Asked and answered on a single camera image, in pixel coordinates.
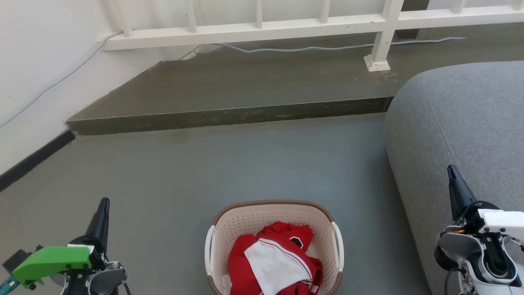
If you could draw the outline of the grey fabric sofa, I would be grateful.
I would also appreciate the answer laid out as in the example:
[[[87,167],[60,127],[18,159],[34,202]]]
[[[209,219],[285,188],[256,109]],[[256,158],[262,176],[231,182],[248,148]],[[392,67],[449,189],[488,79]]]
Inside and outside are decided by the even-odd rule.
[[[430,293],[444,295],[434,248],[452,223],[447,166],[477,200],[524,212],[524,61],[419,73],[391,102],[384,142]]]

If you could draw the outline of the white wooden railing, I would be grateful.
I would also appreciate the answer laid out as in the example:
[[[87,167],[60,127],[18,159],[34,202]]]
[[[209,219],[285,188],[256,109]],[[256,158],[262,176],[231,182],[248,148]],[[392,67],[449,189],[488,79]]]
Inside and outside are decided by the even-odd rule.
[[[102,50],[161,48],[375,33],[364,62],[388,71],[387,55],[398,31],[499,23],[524,23],[524,0],[174,0],[157,28],[133,28],[125,0],[109,0],[117,22]]]

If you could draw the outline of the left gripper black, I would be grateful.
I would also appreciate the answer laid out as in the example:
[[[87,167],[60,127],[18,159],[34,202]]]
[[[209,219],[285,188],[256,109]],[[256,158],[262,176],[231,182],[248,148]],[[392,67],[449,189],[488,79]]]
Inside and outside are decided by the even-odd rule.
[[[97,211],[84,236],[77,237],[67,244],[68,247],[88,247],[92,270],[105,270],[107,267],[107,241],[110,223],[110,200],[104,197],[100,200]]]

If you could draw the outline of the red and white garment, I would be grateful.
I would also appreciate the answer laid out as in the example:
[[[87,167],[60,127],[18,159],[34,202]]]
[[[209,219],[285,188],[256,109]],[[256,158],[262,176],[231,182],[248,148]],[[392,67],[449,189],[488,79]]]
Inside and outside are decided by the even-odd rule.
[[[313,237],[308,225],[281,221],[241,235],[222,278],[225,295],[318,295],[322,262],[307,255]]]

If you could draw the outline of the raised grey concrete step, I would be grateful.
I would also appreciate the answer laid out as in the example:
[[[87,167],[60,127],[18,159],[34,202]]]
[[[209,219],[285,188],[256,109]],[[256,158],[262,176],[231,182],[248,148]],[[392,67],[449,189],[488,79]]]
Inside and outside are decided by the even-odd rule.
[[[370,72],[374,34],[235,43],[159,62],[67,119],[76,136],[385,112],[418,73],[524,60],[524,23],[395,33],[391,69]]]

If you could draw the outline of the black wall baseboard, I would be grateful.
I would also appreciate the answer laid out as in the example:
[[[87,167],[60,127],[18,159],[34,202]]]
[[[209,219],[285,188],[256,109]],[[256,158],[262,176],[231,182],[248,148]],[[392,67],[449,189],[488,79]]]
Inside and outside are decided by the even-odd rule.
[[[76,136],[74,133],[68,129],[41,149],[32,153],[30,156],[10,168],[7,172],[0,175],[0,192],[13,185],[13,183],[17,182],[43,161],[54,155],[54,153],[60,151],[64,146],[71,144],[75,138]]]

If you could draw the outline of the beige plastic laundry basket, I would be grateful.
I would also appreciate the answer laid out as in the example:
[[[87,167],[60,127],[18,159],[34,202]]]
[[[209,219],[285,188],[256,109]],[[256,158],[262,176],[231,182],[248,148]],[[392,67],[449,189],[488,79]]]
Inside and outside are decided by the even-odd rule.
[[[234,241],[243,234],[256,234],[274,222],[310,226],[313,240],[307,254],[322,262],[324,273],[318,295],[334,295],[343,278],[342,234],[327,209],[306,200],[254,200],[221,210],[208,229],[204,246],[205,269],[212,292],[225,295],[221,278],[228,271]]]

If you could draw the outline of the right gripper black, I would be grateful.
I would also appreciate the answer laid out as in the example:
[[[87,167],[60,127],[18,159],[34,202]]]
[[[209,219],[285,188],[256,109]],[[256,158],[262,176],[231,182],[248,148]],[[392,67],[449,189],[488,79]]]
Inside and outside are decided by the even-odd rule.
[[[477,200],[455,165],[447,166],[449,199],[452,213],[452,232],[477,234],[483,225],[480,209],[499,210],[496,205]]]

